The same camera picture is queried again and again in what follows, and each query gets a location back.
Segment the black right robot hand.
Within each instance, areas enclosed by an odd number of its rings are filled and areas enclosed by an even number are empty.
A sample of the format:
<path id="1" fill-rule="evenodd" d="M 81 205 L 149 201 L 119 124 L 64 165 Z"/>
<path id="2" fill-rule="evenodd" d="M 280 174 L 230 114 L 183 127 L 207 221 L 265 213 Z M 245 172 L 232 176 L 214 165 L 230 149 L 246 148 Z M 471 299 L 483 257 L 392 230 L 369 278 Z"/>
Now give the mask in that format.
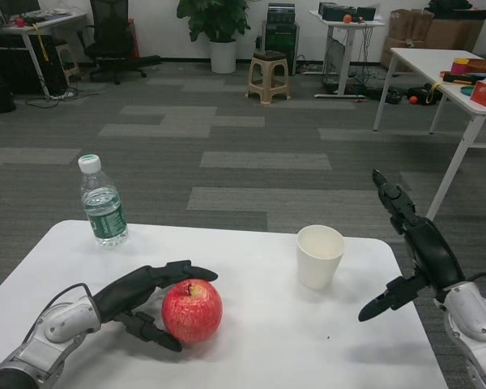
<path id="1" fill-rule="evenodd" d="M 365 322 L 388 309 L 397 310 L 418 297 L 427 287 L 440 294 L 466 277 L 456 256 L 435 224 L 416 213 L 416 206 L 399 185 L 389 181 L 380 171 L 372 173 L 378 197 L 390 214 L 390 223 L 403 236 L 408 254 L 414 262 L 414 275 L 397 277 L 386 285 L 386 291 L 361 309 L 358 320 Z"/>

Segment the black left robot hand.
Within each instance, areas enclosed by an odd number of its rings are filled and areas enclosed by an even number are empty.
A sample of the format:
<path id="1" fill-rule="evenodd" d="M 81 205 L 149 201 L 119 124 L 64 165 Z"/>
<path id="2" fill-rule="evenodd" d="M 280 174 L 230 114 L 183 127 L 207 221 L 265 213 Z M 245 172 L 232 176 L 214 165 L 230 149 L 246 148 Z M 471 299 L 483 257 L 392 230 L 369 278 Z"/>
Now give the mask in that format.
<path id="1" fill-rule="evenodd" d="M 144 342 L 154 342 L 170 351 L 180 352 L 182 345 L 170 333 L 159 329 L 155 319 L 135 309 L 144 304 L 156 289 L 164 289 L 184 280 L 214 281 L 218 275 L 183 260 L 164 267 L 140 267 L 115 280 L 93 296 L 102 323 L 122 323 L 126 332 Z"/>

